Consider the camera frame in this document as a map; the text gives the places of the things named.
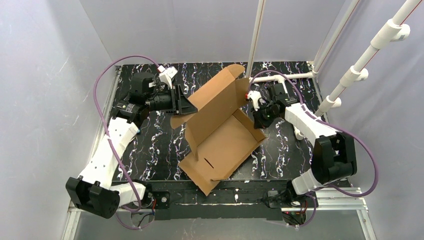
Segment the brown cardboard box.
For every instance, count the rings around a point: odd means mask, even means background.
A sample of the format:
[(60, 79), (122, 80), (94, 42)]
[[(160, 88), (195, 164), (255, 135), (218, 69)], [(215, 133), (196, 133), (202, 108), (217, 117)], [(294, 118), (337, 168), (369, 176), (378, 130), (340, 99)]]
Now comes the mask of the brown cardboard box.
[(170, 119), (173, 129), (185, 126), (191, 150), (178, 166), (206, 196), (266, 139), (241, 110), (249, 86), (248, 78), (239, 77), (244, 71), (240, 64), (223, 68), (188, 98), (196, 113)]

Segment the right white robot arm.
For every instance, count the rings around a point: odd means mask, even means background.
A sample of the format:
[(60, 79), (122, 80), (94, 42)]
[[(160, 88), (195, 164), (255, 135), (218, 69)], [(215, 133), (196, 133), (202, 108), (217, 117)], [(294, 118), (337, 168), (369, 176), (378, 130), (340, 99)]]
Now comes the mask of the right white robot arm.
[(281, 117), (297, 128), (313, 146), (310, 169), (287, 183), (283, 195), (300, 197), (334, 181), (357, 173), (354, 138), (321, 123), (295, 96), (288, 96), (281, 83), (267, 88), (270, 99), (251, 90), (246, 98), (252, 102), (254, 128), (266, 129)]

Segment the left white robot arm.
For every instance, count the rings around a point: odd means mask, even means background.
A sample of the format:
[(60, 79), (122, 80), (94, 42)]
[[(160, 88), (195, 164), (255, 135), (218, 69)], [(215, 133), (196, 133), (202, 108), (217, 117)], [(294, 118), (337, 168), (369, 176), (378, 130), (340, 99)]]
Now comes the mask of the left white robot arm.
[(105, 219), (118, 208), (145, 200), (151, 185), (139, 180), (112, 185), (112, 179), (123, 153), (135, 139), (143, 121), (152, 111), (173, 115), (194, 114), (198, 109), (186, 98), (181, 86), (172, 80), (173, 67), (159, 74), (138, 72), (130, 80), (128, 93), (117, 101), (94, 155), (78, 177), (70, 177), (65, 188), (78, 209)]

